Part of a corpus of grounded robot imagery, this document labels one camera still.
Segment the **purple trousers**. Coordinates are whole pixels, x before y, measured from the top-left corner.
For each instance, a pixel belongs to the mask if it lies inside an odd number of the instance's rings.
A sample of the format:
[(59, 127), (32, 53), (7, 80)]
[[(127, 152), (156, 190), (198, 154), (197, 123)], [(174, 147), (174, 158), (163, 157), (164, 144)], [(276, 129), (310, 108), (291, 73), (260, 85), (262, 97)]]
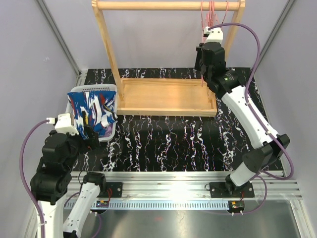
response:
[(114, 127), (115, 127), (114, 124), (110, 124), (109, 126), (101, 129), (99, 131), (99, 138), (110, 138), (110, 137), (113, 137), (113, 135), (115, 133)]

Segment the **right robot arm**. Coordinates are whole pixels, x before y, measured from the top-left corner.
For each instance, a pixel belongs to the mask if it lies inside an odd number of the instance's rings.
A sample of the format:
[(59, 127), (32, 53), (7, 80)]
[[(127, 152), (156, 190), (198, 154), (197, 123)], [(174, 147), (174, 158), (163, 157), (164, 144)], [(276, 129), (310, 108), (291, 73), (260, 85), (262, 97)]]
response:
[(236, 72), (226, 69), (225, 50), (220, 43), (200, 43), (196, 51), (195, 69), (201, 72), (208, 88), (235, 114), (253, 147), (242, 156), (242, 163), (220, 188), (230, 197), (237, 197), (260, 170), (280, 159), (290, 138), (272, 128), (255, 107), (243, 80)]

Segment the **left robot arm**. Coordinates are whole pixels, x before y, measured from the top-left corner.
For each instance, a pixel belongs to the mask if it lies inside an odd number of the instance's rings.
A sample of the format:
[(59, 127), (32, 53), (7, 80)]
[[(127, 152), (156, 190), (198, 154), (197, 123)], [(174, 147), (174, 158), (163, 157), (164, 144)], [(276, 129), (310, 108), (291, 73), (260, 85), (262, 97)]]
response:
[(37, 201), (38, 218), (44, 231), (42, 238), (79, 238), (91, 206), (97, 197), (107, 192), (104, 174), (88, 172), (83, 178), (79, 196), (66, 220), (63, 210), (66, 203), (71, 171), (80, 154), (100, 146), (98, 134), (89, 126), (84, 135), (50, 132), (45, 139), (35, 175), (32, 177), (31, 192)]

